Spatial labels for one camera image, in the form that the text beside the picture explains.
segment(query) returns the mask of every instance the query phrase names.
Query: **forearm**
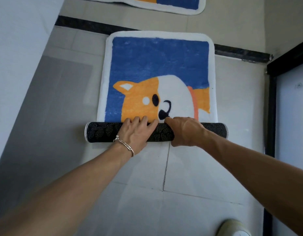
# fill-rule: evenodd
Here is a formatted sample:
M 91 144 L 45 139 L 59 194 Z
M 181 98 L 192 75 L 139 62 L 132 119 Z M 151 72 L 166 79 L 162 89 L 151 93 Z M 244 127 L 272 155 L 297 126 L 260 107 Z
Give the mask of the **forearm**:
M 303 170 L 203 130 L 208 152 L 274 216 L 303 234 Z
M 72 235 L 130 157 L 131 153 L 123 145 L 115 143 L 1 219 L 0 235 Z

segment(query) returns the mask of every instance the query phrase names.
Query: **shoe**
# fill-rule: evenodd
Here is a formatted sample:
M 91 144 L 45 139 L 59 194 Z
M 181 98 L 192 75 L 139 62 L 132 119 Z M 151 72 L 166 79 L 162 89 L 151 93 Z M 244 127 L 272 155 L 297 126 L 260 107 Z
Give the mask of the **shoe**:
M 216 236 L 252 236 L 243 223 L 235 219 L 224 221 L 219 227 Z

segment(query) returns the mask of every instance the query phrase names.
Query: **silver bracelet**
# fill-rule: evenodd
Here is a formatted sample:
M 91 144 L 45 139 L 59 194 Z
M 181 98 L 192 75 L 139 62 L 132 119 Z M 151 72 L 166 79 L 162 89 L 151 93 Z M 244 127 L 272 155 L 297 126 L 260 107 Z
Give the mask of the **silver bracelet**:
M 113 142 L 115 142 L 115 141 L 119 141 L 120 143 L 122 143 L 132 153 L 132 157 L 135 156 L 133 149 L 126 142 L 119 139 L 119 135 L 117 135 L 116 138 L 113 140 Z

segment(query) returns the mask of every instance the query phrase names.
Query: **rolled-up rug section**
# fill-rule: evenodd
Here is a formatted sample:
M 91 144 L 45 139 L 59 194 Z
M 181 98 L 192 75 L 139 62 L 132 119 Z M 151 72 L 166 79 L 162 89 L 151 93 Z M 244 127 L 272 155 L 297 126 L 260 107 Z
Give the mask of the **rolled-up rug section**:
M 112 143 L 123 123 L 89 122 L 85 127 L 85 139 L 90 143 Z M 224 123 L 201 123 L 207 130 L 228 138 L 228 127 Z M 168 142 L 174 133 L 167 123 L 158 123 L 148 142 Z

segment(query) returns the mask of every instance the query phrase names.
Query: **hand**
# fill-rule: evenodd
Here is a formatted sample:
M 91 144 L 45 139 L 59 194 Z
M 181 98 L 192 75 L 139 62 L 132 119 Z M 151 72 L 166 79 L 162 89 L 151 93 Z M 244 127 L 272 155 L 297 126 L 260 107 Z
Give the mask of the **hand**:
M 194 118 L 167 117 L 165 119 L 174 133 L 174 140 L 171 142 L 173 147 L 177 146 L 197 146 L 199 139 L 202 138 L 206 130 L 203 125 Z
M 147 122 L 147 116 L 144 116 L 141 121 L 140 117 L 135 117 L 132 122 L 127 118 L 118 133 L 119 138 L 133 149 L 135 155 L 146 147 L 148 138 L 157 127 L 158 119 L 148 126 Z

